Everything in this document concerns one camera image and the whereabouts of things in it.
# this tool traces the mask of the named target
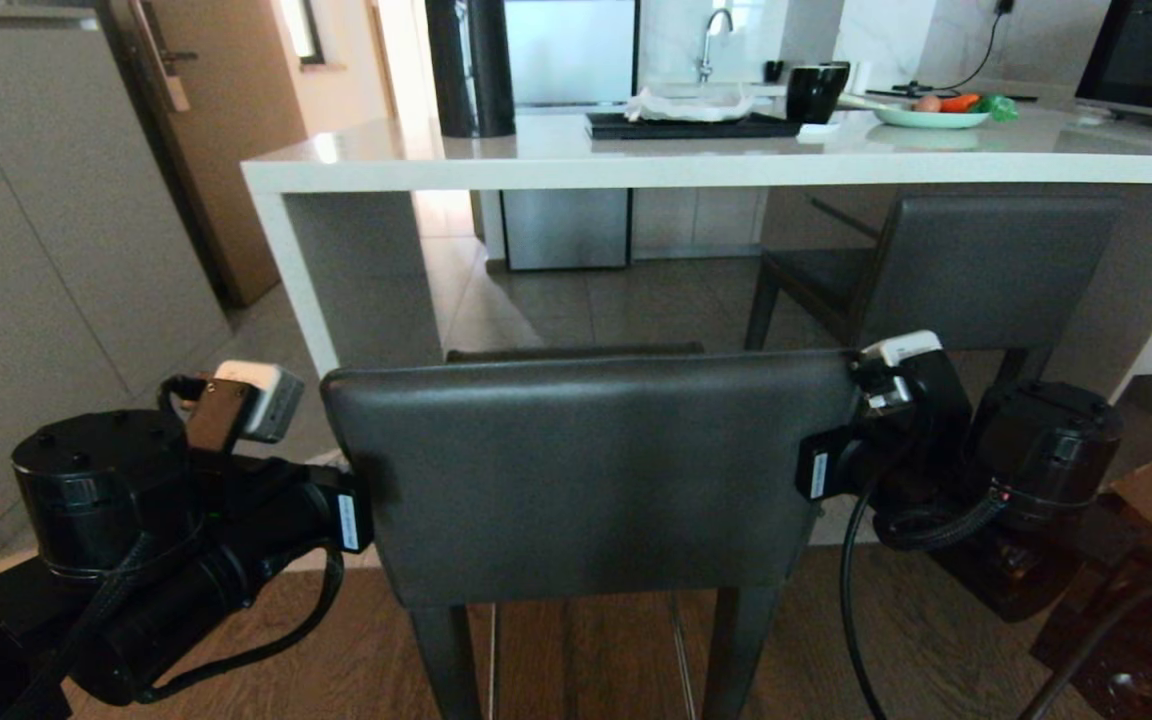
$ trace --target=black mug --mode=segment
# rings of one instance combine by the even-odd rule
[[[826,124],[847,86],[851,63],[801,65],[790,69],[785,98],[785,119],[791,123]]]

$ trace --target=carrot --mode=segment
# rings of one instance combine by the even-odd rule
[[[950,99],[941,100],[941,112],[942,113],[967,113],[977,101],[980,100],[978,94],[969,92],[969,94],[960,94],[957,97],[950,97]]]

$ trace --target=wooden floor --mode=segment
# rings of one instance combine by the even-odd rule
[[[274,579],[251,611],[212,632],[182,667],[287,632],[314,605],[319,578]],[[836,582],[838,548],[806,552],[763,652],[745,719],[867,715],[846,659]],[[1046,679],[1026,654],[1037,621],[1001,623],[923,555],[861,548],[855,594],[870,675],[895,719],[1010,719]],[[680,593],[679,600],[699,702],[713,593]],[[471,619],[485,687],[488,609],[475,607]],[[502,621],[503,720],[685,717],[668,596],[516,602],[503,607]],[[273,660],[156,706],[106,707],[73,687],[69,697],[76,717],[88,720],[435,717],[410,626],[374,570],[350,570],[323,626]],[[1098,715],[1069,692],[1049,717]]]

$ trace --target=black tray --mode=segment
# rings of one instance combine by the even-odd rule
[[[801,123],[751,113],[721,123],[685,120],[639,120],[631,123],[622,113],[589,113],[589,136],[594,141],[706,141],[730,137],[794,137]]]

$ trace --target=black thermos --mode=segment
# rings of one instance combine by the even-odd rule
[[[425,0],[444,135],[513,135],[505,0]]]

